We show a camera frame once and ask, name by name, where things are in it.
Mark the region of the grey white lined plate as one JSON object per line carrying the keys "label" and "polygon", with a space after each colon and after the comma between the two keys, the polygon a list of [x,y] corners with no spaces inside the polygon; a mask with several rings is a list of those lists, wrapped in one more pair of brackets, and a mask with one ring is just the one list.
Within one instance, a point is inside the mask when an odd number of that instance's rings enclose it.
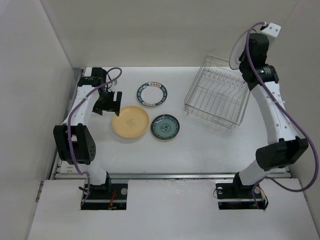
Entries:
{"label": "grey white lined plate", "polygon": [[232,70],[237,70],[240,67],[242,59],[244,57],[244,52],[246,48],[248,30],[245,31],[236,41],[232,47],[230,56],[229,56],[229,67]]}

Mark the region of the white blue rimmed plate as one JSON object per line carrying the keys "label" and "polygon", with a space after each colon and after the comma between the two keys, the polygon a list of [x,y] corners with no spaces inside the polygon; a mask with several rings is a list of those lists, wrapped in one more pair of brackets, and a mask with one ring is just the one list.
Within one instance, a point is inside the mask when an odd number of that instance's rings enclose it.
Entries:
{"label": "white blue rimmed plate", "polygon": [[158,107],[166,101],[167,97],[166,87],[154,81],[142,84],[136,92],[137,100],[146,107]]}

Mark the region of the dark green patterned plate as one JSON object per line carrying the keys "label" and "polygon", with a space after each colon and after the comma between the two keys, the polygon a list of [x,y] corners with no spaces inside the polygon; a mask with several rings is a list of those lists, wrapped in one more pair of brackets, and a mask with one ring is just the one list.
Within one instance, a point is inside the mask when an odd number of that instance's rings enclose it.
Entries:
{"label": "dark green patterned plate", "polygon": [[158,140],[173,139],[180,131],[178,119],[170,114],[158,115],[150,125],[151,133]]}

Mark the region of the metal wire dish rack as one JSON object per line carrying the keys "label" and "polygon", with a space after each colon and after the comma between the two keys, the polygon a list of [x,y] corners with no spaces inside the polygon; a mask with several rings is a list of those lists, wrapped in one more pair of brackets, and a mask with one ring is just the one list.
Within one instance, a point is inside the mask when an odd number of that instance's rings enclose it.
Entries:
{"label": "metal wire dish rack", "polygon": [[244,119],[250,91],[238,69],[229,61],[208,54],[184,99],[188,114],[222,125],[238,127]]}

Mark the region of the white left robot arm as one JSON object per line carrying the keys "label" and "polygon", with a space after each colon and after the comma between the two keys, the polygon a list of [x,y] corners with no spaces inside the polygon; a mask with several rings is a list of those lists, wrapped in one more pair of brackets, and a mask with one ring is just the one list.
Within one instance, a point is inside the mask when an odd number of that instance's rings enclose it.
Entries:
{"label": "white left robot arm", "polygon": [[93,67],[89,76],[81,76],[77,82],[76,96],[62,124],[53,128],[58,156],[73,165],[81,176],[86,176],[84,191],[95,192],[100,198],[111,195],[109,174],[103,170],[96,157],[96,143],[89,131],[91,114],[104,112],[120,114],[122,92],[112,91],[109,86],[122,75],[122,69],[112,67],[105,70]]}

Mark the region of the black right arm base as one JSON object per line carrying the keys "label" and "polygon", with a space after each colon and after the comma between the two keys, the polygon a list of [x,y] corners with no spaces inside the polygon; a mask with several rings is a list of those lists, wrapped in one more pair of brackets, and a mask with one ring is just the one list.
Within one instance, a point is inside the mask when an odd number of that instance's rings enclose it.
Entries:
{"label": "black right arm base", "polygon": [[213,196],[217,199],[219,210],[266,210],[269,206],[268,197],[258,185],[236,191],[231,182],[217,182]]}

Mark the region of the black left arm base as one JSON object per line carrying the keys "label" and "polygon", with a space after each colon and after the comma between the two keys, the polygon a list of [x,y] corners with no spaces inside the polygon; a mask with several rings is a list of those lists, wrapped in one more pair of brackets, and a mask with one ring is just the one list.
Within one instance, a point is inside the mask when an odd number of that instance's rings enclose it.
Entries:
{"label": "black left arm base", "polygon": [[127,183],[111,183],[109,186],[91,184],[86,200],[88,184],[86,183],[84,187],[79,187],[79,189],[82,191],[82,201],[84,201],[80,204],[81,210],[122,211],[127,209]]}

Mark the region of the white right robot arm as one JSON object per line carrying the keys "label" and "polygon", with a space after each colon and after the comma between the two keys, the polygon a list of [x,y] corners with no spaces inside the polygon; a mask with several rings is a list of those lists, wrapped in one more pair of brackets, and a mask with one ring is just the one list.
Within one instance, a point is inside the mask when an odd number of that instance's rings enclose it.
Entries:
{"label": "white right robot arm", "polygon": [[255,160],[234,176],[231,190],[237,197],[243,197],[270,173],[294,164],[309,146],[279,109],[284,106],[279,77],[276,69],[266,63],[269,44],[268,37],[262,33],[244,32],[230,56],[235,61],[230,67],[240,70],[259,106],[267,132],[267,145],[257,149]]}

